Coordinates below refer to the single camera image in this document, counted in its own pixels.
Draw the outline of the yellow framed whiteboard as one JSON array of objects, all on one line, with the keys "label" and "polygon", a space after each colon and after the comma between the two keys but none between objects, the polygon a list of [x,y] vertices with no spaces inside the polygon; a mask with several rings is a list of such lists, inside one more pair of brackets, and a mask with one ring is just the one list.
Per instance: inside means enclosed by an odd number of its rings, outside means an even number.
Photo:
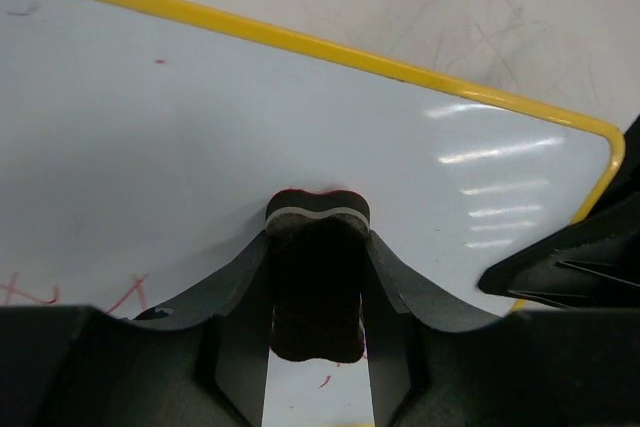
[{"label": "yellow framed whiteboard", "polygon": [[583,220],[624,156],[603,121],[181,0],[1,10],[1,261],[38,275],[177,296],[304,187],[461,280]]}]

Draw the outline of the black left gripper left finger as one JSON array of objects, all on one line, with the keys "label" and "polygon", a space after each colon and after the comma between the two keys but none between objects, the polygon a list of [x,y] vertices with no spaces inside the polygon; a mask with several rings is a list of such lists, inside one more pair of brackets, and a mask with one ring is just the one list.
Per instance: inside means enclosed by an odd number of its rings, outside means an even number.
[{"label": "black left gripper left finger", "polygon": [[1,312],[5,426],[258,426],[269,243],[132,320],[91,306]]}]

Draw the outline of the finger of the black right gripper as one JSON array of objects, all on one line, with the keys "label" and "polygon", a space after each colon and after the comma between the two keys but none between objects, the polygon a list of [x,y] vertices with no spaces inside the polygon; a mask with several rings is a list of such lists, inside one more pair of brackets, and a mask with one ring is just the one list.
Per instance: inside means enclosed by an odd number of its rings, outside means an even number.
[{"label": "finger of the black right gripper", "polygon": [[485,294],[569,308],[639,306],[639,122],[621,169],[588,216],[490,267]]}]

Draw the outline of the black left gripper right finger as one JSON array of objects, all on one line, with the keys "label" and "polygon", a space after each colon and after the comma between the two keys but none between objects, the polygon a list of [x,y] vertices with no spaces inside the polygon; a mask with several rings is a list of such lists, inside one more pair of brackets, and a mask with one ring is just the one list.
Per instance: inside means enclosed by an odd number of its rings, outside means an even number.
[{"label": "black left gripper right finger", "polygon": [[519,310],[450,295],[377,235],[362,309],[379,426],[635,426],[639,313]]}]

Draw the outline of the black whiteboard eraser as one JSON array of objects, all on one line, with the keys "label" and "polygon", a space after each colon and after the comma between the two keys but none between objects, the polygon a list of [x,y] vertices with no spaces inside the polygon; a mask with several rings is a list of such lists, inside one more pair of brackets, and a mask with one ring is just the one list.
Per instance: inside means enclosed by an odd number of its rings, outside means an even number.
[{"label": "black whiteboard eraser", "polygon": [[276,193],[265,212],[274,294],[270,347],[291,362],[358,362],[370,208],[348,190]]}]

